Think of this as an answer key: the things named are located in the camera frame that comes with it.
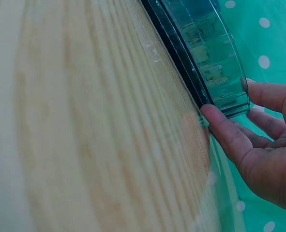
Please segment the black rubber seal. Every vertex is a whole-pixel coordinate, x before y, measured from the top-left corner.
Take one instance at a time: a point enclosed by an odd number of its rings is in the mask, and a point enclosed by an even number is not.
[[[197,106],[213,104],[200,71],[173,19],[158,0],[141,0]]]

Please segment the transparent plastic container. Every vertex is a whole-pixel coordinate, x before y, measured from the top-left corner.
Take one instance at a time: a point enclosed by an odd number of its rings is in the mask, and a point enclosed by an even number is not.
[[[245,74],[231,34],[212,0],[142,0],[198,107],[228,118],[246,114]]]

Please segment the polka dot fabric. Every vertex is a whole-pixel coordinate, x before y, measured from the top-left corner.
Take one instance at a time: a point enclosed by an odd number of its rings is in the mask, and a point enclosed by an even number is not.
[[[286,84],[286,0],[220,0],[222,16],[234,36],[247,77],[260,82]],[[276,117],[280,114],[252,105]],[[245,116],[236,119],[255,133],[266,136]],[[286,232],[286,211],[260,199],[246,186],[229,163],[248,232]]]

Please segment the hand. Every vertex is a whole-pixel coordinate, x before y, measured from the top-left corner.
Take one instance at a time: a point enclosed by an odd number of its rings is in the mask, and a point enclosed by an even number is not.
[[[201,112],[248,187],[259,197],[286,209],[286,85],[247,82],[254,104],[284,116],[284,120],[277,119],[257,109],[247,115],[273,141],[227,119],[215,106],[204,105]]]

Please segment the wooden surface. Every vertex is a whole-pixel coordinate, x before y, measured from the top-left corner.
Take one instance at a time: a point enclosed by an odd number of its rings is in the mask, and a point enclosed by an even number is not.
[[[0,232],[215,232],[208,171],[138,0],[0,0]]]

